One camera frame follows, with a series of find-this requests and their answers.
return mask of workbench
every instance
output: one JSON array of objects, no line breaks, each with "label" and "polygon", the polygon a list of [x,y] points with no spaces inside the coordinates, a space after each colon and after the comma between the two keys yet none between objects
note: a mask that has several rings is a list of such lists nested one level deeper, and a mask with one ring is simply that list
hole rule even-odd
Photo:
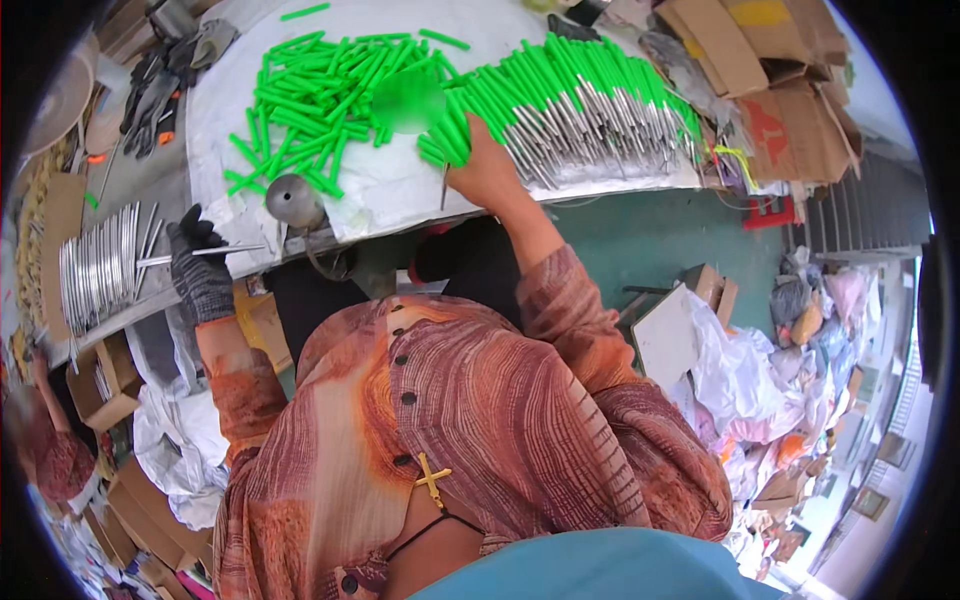
[{"label": "workbench", "polygon": [[[225,0],[207,11],[203,19],[225,18],[241,36],[221,59],[202,74],[197,86],[180,101],[176,137],[158,147],[152,156],[137,161],[118,151],[108,175],[100,207],[84,209],[84,230],[95,226],[124,204],[141,202],[138,245],[154,202],[157,218],[177,221],[192,204],[204,207],[204,216],[231,244],[266,243],[268,249],[228,257],[230,271],[241,278],[268,271],[284,260],[304,253],[304,239],[279,225],[266,212],[262,198],[242,190],[226,194],[224,169],[246,172],[249,166],[228,143],[228,134],[246,131],[244,108],[250,105],[255,73],[268,48],[285,39],[324,30],[326,38],[429,28],[469,41],[469,52],[447,54],[464,71],[496,62],[519,46],[522,38],[540,43],[546,33],[542,14],[529,12],[518,0],[331,0],[330,9],[280,22],[279,16],[316,4],[313,0],[289,2]],[[610,35],[628,54],[641,55],[631,34]],[[396,233],[409,228],[452,221],[480,211],[460,194],[449,190],[441,209],[442,175],[418,158],[414,135],[394,136],[391,144],[375,149],[371,144],[349,144],[344,155],[340,185],[347,193],[338,203],[324,199],[330,227],[314,231],[306,240],[313,252]],[[107,161],[89,165],[87,190],[100,194]],[[534,187],[535,200],[550,204],[637,190],[701,187],[698,174],[685,159],[673,173],[639,177],[597,170],[588,180],[562,184],[559,190]],[[169,253],[165,234],[157,239],[154,255]],[[169,268],[148,270],[137,302],[106,319],[78,340],[85,348],[109,334],[179,301]],[[66,360],[66,344],[51,348],[54,364]]]}]

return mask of black button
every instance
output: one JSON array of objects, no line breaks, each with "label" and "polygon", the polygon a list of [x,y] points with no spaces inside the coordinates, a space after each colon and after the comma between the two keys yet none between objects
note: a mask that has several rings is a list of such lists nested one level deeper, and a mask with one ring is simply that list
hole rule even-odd
[{"label": "black button", "polygon": [[348,594],[353,594],[357,590],[357,578],[348,575],[340,580],[340,587]]}]

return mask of worker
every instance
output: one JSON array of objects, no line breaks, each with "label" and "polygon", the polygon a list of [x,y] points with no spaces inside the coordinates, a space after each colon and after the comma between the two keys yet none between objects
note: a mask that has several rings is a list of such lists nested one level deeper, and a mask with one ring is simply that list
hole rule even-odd
[{"label": "worker", "polygon": [[101,477],[94,470],[93,454],[70,427],[50,386],[46,355],[37,348],[32,358],[34,386],[23,386],[4,398],[4,425],[27,481],[47,502],[61,510],[68,506],[79,515]]},{"label": "worker", "polygon": [[[218,597],[402,598],[548,534],[633,526],[720,540],[730,528],[719,462],[632,370],[616,312],[486,124],[468,119],[472,153],[448,182],[502,224],[512,269],[484,273],[495,252],[476,240],[459,247],[479,256],[418,262],[449,276],[439,296],[367,300],[326,282],[321,297],[319,277],[297,281],[300,312],[322,322],[297,325],[299,342],[284,323],[297,360],[289,403],[234,316],[225,259],[192,254],[225,241],[196,206],[168,227],[229,441]],[[475,296],[508,289],[514,308],[453,296],[460,273],[441,263],[474,269]]]}]

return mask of orange patterned blouse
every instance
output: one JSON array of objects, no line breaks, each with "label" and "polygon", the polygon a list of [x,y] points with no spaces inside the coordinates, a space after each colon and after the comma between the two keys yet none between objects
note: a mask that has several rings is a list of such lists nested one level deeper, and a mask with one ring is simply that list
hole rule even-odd
[{"label": "orange patterned blouse", "polygon": [[342,310],[303,348],[289,404],[260,350],[206,365],[232,466],[214,536],[218,597],[376,597],[419,452],[452,469],[438,486],[477,515],[482,555],[617,525],[724,537],[724,471],[631,370],[616,312],[573,250],[516,293],[522,334],[443,296]]}]

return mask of black glove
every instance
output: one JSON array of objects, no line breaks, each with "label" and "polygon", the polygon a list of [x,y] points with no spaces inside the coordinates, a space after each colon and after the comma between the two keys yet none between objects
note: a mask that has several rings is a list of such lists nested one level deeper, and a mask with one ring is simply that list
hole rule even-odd
[{"label": "black glove", "polygon": [[213,224],[200,221],[200,205],[194,204],[177,223],[167,225],[170,238],[170,274],[174,287],[193,316],[194,324],[203,324],[236,314],[233,306],[233,278],[227,269],[225,254],[194,256],[201,248],[226,246],[213,231]]}]

